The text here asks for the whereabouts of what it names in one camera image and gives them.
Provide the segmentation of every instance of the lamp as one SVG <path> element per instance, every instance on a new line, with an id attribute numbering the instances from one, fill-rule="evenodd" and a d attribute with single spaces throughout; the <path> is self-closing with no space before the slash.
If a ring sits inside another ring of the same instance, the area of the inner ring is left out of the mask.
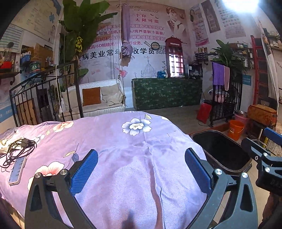
<path id="1" fill-rule="evenodd" d="M 227 8 L 238 13 L 254 12 L 259 4 L 259 0 L 222 0 Z"/>

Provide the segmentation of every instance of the black bin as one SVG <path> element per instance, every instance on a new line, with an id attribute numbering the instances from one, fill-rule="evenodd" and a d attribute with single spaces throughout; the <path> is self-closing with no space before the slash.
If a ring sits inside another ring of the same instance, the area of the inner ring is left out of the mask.
<path id="1" fill-rule="evenodd" d="M 207 161 L 226 174 L 239 176 L 252 167 L 252 158 L 237 142 L 219 131 L 207 130 L 192 134 L 191 138 L 203 148 Z"/>

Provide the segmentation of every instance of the purple umbrella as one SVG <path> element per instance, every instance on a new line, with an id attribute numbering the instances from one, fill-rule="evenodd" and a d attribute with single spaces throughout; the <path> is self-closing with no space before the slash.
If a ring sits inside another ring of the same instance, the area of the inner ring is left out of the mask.
<path id="1" fill-rule="evenodd" d="M 133 48 L 129 43 L 130 38 L 130 13 L 129 13 L 129 5 L 123 4 L 122 7 L 122 58 L 131 57 L 133 53 Z"/>

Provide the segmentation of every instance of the metal bowl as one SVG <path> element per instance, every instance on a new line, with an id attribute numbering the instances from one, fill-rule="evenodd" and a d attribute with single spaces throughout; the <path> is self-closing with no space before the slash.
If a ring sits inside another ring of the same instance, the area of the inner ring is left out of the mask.
<path id="1" fill-rule="evenodd" d="M 247 117 L 247 112 L 245 112 L 245 111 L 239 111 L 239 110 L 236 110 L 236 111 L 234 111 L 234 113 L 236 114 L 236 115 L 238 115 L 238 116 L 240 116 L 240 117 L 243 117 L 243 118 L 246 118 Z"/>

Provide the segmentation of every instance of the power strip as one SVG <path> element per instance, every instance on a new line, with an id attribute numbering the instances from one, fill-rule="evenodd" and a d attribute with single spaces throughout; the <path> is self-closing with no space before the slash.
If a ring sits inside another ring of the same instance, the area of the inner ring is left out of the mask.
<path id="1" fill-rule="evenodd" d="M 25 167 L 26 161 L 27 157 L 21 157 L 16 159 L 9 178 L 10 186 L 20 183 L 21 175 L 23 173 L 23 168 Z"/>

